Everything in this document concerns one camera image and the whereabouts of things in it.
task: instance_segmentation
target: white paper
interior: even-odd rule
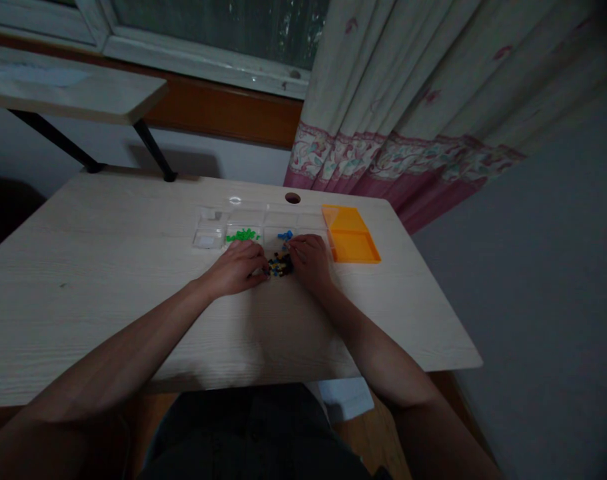
[[[90,76],[82,70],[40,67],[28,63],[0,65],[0,78],[40,83],[54,87],[70,87]]]

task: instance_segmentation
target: gray wall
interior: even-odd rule
[[[510,478],[607,478],[607,112],[413,236],[485,365],[458,378]]]
[[[46,118],[98,162],[159,172],[132,127]],[[179,173],[283,184],[289,150],[169,130],[151,131],[168,163]],[[27,183],[48,198],[80,169],[76,160],[0,109],[0,177]]]

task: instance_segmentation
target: person's right hand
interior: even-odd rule
[[[287,243],[295,276],[313,295],[330,289],[330,267],[325,242],[318,235],[298,235]]]

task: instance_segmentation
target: curtain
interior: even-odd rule
[[[606,32],[583,0],[332,0],[285,185],[412,234],[607,104]]]

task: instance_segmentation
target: wooden desk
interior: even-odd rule
[[[27,70],[34,73],[20,77],[22,80],[8,76],[9,70],[16,72],[22,65],[28,65]],[[87,77],[65,87],[36,82],[40,73],[50,72],[52,79],[60,78],[66,71],[80,72]],[[0,47],[0,107],[64,150],[89,173],[100,171],[105,164],[90,157],[41,115],[132,125],[163,172],[164,180],[171,182],[177,174],[143,121],[143,115],[167,93],[167,82],[157,77]]]
[[[24,404],[100,342],[198,277],[219,252],[192,248],[199,205],[232,196],[357,207],[382,257],[335,264],[340,288],[427,371],[481,359],[390,204],[382,199],[138,170],[82,172],[0,245],[0,405]],[[151,391],[358,375],[293,277],[214,302]]]

